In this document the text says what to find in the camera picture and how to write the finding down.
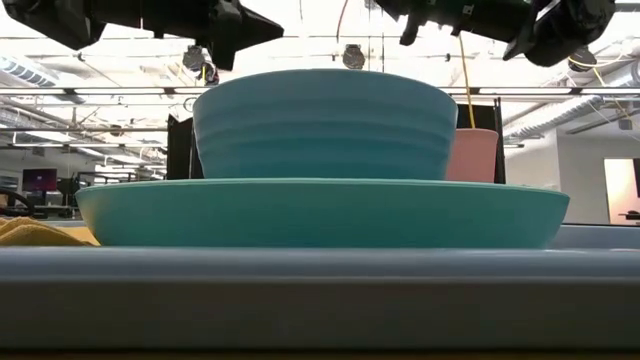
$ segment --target stacked dishes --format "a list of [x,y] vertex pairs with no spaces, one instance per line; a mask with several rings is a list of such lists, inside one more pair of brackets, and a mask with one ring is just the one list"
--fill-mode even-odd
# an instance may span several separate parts
[[206,180],[78,193],[105,245],[535,248],[566,195],[445,178],[457,119],[440,90],[393,75],[241,78],[194,106]]

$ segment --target gray tray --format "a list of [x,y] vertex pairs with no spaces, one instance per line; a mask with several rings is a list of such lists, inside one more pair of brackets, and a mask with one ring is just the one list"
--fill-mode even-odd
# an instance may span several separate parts
[[640,347],[640,252],[0,251],[3,349]]

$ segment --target black panel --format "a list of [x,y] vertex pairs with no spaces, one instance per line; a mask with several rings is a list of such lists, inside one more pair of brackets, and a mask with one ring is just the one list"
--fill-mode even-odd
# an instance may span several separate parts
[[202,173],[202,163],[200,163],[200,156],[198,155],[198,147],[196,146],[196,137],[193,131],[191,132],[191,167],[189,169],[190,179],[204,179]]
[[633,159],[633,171],[636,175],[636,192],[640,197],[640,159]]
[[[502,138],[502,113],[500,111],[500,101],[495,102],[495,106],[473,106],[473,116],[476,127],[479,129],[493,130],[498,133],[498,147],[496,149],[496,170],[494,183],[505,184],[504,165],[504,145]],[[469,117],[469,106],[458,104],[458,129],[471,128]]]
[[167,180],[189,179],[193,119],[179,122],[169,115],[167,127]]

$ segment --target monitor screen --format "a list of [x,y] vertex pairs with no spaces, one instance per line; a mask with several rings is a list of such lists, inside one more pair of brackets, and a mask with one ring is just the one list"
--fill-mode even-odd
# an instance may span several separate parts
[[22,191],[56,191],[58,170],[24,169],[22,171]]

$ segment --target large teal plate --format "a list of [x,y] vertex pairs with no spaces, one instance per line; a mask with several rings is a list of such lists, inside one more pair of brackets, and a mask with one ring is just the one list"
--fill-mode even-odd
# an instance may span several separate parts
[[176,180],[77,193],[104,245],[541,248],[569,197],[494,184],[410,180]]

